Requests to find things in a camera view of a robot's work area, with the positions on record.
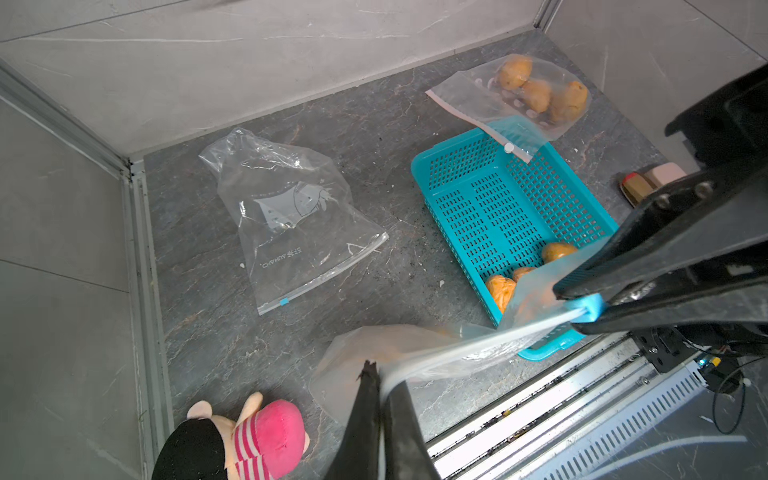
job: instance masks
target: pink object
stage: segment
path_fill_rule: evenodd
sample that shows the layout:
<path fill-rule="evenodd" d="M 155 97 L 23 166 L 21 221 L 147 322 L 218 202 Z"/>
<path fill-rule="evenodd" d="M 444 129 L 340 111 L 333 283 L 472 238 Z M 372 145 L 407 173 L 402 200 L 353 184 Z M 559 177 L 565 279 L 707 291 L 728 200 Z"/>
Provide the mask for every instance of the pink object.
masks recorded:
<path fill-rule="evenodd" d="M 280 478 L 304 452 L 301 412 L 291 402 L 276 400 L 235 428 L 234 444 L 240 480 Z"/>
<path fill-rule="evenodd" d="M 643 174 L 643 176 L 654 188 L 661 188 L 666 184 L 674 182 L 678 178 L 685 177 L 685 172 L 677 164 L 670 162 L 650 169 L 647 173 Z"/>

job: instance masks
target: gray marble floor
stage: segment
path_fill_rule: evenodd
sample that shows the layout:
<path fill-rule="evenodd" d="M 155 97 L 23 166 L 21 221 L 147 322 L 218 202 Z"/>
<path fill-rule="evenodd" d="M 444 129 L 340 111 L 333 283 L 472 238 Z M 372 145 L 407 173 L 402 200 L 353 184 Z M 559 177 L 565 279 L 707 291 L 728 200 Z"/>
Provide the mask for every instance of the gray marble floor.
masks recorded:
<path fill-rule="evenodd" d="M 626 173 L 664 158 L 554 44 L 529 31 L 328 97 L 241 124 L 269 140 L 335 159 L 355 206 L 390 239 L 355 268 L 259 317 L 237 227 L 197 155 L 229 129 L 145 157 L 174 416 L 206 399 L 236 418 L 253 391 L 298 405 L 311 445 L 288 478 L 317 478 L 333 458 L 342 428 L 307 385 L 333 337 L 366 325 L 490 326 L 453 260 L 410 174 L 411 159 L 470 125 L 424 92 L 457 70 L 527 52 L 579 75 L 594 100 L 553 145 L 621 222 L 630 208 L 617 188 Z M 412 387 L 429 439 L 562 357 L 516 359 L 470 379 Z"/>

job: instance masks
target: screw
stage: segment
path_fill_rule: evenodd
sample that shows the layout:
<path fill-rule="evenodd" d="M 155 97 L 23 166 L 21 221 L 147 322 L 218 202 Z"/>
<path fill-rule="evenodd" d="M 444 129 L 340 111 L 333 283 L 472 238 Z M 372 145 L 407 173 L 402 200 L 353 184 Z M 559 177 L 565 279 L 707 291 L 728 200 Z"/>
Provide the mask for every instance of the screw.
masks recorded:
<path fill-rule="evenodd" d="M 670 196 L 668 194 L 661 194 L 656 198 L 656 206 L 662 210 L 666 210 L 670 207 Z"/>
<path fill-rule="evenodd" d="M 710 182 L 709 180 L 705 182 L 701 182 L 696 187 L 694 187 L 694 193 L 701 200 L 707 199 L 710 195 L 712 195 L 713 191 L 714 191 L 714 185 L 712 185 L 712 182 Z"/>

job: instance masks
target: stuffed toy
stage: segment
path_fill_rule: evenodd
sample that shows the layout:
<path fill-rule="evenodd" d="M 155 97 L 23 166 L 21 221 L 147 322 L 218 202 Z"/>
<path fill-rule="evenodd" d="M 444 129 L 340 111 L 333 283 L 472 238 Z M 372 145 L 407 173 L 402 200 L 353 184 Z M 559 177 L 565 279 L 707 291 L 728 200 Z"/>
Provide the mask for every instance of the stuffed toy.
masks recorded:
<path fill-rule="evenodd" d="M 152 480 L 274 480 L 291 472 L 310 446 L 299 409 L 277 400 L 261 408 L 254 393 L 237 422 L 213 415 L 210 403 L 192 405 L 170 434 Z"/>

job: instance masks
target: blue plastic basket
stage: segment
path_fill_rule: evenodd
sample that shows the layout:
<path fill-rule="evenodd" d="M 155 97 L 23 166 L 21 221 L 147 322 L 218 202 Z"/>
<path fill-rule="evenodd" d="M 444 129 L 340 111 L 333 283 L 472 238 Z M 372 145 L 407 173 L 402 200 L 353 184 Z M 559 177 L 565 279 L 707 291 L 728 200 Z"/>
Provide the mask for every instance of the blue plastic basket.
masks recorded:
<path fill-rule="evenodd" d="M 617 229 L 550 144 L 525 164 L 476 128 L 417 155 L 411 172 L 496 326 L 502 312 L 485 287 L 488 277 L 542 265 L 546 243 L 581 248 Z M 582 338 L 570 326 L 558 327 L 520 356 L 539 361 Z"/>

